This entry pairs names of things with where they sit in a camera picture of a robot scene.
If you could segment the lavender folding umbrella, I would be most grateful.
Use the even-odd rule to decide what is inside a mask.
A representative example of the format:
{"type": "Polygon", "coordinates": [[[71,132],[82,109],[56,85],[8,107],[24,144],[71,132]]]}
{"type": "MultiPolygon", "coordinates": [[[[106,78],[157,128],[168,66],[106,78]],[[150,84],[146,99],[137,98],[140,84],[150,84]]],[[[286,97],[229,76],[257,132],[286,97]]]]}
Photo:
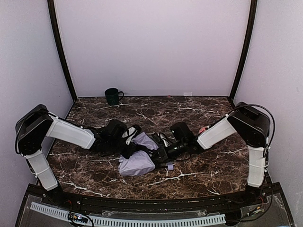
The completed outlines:
{"type": "Polygon", "coordinates": [[[144,150],[135,151],[129,158],[120,156],[118,170],[121,176],[141,176],[156,168],[165,168],[166,171],[174,170],[171,162],[162,166],[152,159],[153,154],[160,147],[145,132],[140,133],[131,142],[143,146],[144,150]]]}

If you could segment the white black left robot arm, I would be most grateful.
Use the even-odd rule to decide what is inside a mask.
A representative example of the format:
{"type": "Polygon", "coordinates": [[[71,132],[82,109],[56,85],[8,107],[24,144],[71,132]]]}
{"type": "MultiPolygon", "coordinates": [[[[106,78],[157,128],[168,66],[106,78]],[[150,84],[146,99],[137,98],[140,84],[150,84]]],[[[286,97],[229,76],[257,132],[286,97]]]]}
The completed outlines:
{"type": "Polygon", "coordinates": [[[78,126],[53,114],[43,104],[18,120],[15,130],[15,152],[25,157],[31,172],[48,192],[60,184],[45,156],[46,141],[60,140],[105,156],[117,153],[129,158],[136,151],[132,139],[142,131],[139,125],[127,126],[116,119],[101,128],[78,126]]]}

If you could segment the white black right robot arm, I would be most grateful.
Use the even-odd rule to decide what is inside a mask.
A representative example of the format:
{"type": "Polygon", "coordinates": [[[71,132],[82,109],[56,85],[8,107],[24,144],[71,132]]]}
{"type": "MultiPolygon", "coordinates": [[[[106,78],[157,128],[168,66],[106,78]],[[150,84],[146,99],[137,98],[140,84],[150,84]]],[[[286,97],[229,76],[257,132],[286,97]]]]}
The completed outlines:
{"type": "Polygon", "coordinates": [[[153,137],[159,148],[152,152],[151,159],[156,164],[164,164],[183,153],[202,153],[225,139],[237,137],[248,151],[247,186],[259,188],[269,165],[268,153],[275,131],[275,118],[267,108],[239,102],[198,134],[194,134],[185,122],[177,122],[170,127],[174,141],[163,133],[155,134],[153,137]]]}

